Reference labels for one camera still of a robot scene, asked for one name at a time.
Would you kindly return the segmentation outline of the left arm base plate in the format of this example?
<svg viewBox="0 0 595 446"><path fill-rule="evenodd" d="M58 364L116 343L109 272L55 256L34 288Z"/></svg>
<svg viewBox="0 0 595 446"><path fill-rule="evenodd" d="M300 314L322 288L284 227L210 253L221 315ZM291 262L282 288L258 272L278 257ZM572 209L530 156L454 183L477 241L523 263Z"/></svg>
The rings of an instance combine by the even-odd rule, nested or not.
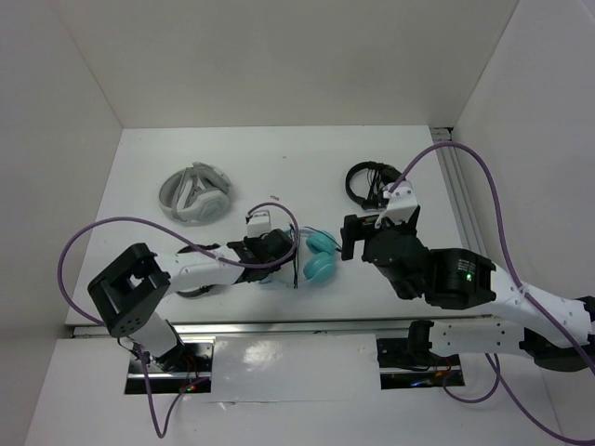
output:
<svg viewBox="0 0 595 446"><path fill-rule="evenodd" d="M145 395L146 387L137 352L132 347L120 346L130 353L124 393ZM146 364L153 394L176 395L182 389L187 394L211 392L215 339L201 336L191 338L185 341L185 347L185 352L173 365L159 364L154 358Z"/></svg>

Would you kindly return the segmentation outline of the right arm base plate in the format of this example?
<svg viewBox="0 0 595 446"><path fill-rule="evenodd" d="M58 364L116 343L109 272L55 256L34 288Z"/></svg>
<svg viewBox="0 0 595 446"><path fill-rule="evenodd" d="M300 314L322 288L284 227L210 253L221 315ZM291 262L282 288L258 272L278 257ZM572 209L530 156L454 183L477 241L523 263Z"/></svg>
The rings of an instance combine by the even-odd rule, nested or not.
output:
<svg viewBox="0 0 595 446"><path fill-rule="evenodd" d="M440 357L433 353L414 355L404 338L378 338L377 362L383 390L465 386L457 355Z"/></svg>

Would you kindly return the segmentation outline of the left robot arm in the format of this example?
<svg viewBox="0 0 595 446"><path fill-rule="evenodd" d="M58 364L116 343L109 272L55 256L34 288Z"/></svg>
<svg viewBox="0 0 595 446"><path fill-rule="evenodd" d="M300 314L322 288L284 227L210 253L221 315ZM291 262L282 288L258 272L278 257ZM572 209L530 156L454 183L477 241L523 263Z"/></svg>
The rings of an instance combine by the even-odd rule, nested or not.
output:
<svg viewBox="0 0 595 446"><path fill-rule="evenodd" d="M191 353L156 309L162 299L216 285L259 282L290 262L296 247L282 230L245 237L215 249L157 254L145 243L129 246L88 285L110 335L140 346L139 356L160 369L180 367Z"/></svg>

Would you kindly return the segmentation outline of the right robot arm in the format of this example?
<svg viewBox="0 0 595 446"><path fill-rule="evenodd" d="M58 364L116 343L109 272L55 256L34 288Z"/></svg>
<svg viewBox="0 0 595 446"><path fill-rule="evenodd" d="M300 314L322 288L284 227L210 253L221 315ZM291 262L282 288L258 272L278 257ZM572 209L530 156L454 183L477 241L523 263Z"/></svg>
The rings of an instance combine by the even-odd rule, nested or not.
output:
<svg viewBox="0 0 595 446"><path fill-rule="evenodd" d="M417 237L418 215L345 216L341 257L362 260L384 276L402 300L422 298L433 307L474 309L468 321L412 321L405 352L416 364L462 353L509 354L542 369L577 372L594 363L594 299L566 299L517 284L490 259L463 248L429 249Z"/></svg>

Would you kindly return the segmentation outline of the teal cat-ear headphones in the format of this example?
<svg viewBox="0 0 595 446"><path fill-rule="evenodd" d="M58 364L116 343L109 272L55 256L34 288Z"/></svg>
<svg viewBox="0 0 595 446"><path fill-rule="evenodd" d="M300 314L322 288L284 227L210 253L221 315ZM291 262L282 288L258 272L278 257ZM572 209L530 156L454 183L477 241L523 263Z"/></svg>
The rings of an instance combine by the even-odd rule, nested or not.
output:
<svg viewBox="0 0 595 446"><path fill-rule="evenodd" d="M293 261L282 266L267 280L263 288L282 289L319 286L329 282L337 271L340 246L328 231L302 227L298 232L299 246Z"/></svg>

